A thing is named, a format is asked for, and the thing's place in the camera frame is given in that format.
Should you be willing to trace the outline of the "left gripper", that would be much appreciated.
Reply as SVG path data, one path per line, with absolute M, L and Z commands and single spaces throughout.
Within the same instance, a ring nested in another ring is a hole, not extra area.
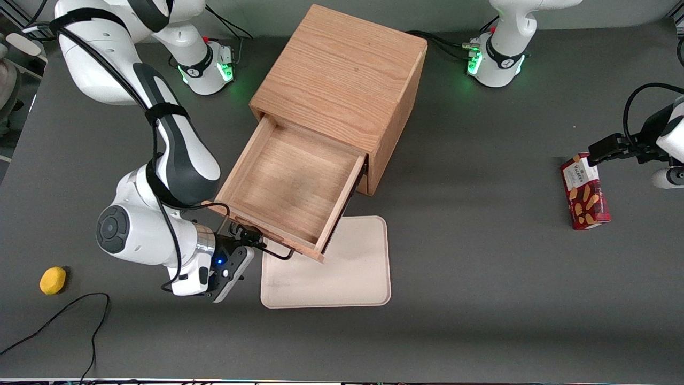
M 669 163 L 670 157 L 683 161 L 683 97 L 648 117 L 640 132 L 642 141 L 611 134 L 588 147 L 589 161 L 606 161 L 625 154 L 639 164 L 649 161 Z

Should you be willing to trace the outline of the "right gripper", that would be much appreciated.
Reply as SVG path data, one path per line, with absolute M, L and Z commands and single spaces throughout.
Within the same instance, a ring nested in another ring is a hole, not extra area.
M 260 250 L 263 234 L 252 225 L 234 224 L 234 236 L 181 232 L 178 243 L 181 262 L 169 266 L 173 294 L 225 297 L 237 280 L 237 257 L 232 254 L 238 247 Z

